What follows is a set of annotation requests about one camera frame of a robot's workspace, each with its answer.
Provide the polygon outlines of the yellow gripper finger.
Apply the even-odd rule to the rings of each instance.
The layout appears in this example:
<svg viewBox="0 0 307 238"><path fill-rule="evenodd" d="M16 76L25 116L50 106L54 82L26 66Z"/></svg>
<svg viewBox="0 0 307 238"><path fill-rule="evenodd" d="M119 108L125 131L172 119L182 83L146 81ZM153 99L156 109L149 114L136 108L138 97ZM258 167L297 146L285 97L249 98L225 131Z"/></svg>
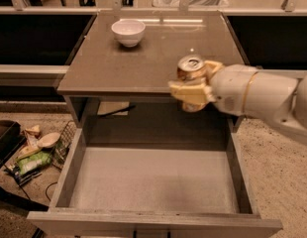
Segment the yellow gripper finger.
<svg viewBox="0 0 307 238"><path fill-rule="evenodd" d="M219 61L206 60L205 67L206 67L206 78L210 80L220 69L224 67L224 65Z"/></svg>
<svg viewBox="0 0 307 238"><path fill-rule="evenodd" d="M212 87L206 83L204 78L191 81L170 81L168 86L170 94L185 103L204 105L216 101Z"/></svg>

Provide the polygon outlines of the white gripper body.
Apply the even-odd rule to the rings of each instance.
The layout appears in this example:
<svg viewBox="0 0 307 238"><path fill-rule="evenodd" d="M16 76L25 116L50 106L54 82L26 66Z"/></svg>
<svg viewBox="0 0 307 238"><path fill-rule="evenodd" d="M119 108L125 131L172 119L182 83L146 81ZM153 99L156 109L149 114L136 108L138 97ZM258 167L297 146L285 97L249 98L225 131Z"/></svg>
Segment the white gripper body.
<svg viewBox="0 0 307 238"><path fill-rule="evenodd" d="M214 105L224 113L241 116L246 89L257 69L252 66L234 64L218 70L210 79Z"/></svg>

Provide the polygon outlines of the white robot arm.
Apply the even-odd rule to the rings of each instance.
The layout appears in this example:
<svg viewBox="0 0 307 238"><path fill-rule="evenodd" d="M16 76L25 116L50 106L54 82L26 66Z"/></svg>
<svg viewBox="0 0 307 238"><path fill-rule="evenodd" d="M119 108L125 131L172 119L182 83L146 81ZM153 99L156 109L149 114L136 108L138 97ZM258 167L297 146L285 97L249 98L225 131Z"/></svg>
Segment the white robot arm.
<svg viewBox="0 0 307 238"><path fill-rule="evenodd" d="M223 113L257 118L307 145L307 74L299 80L243 64L205 60L198 65L201 76L168 84L171 95L190 112L213 103Z"/></svg>

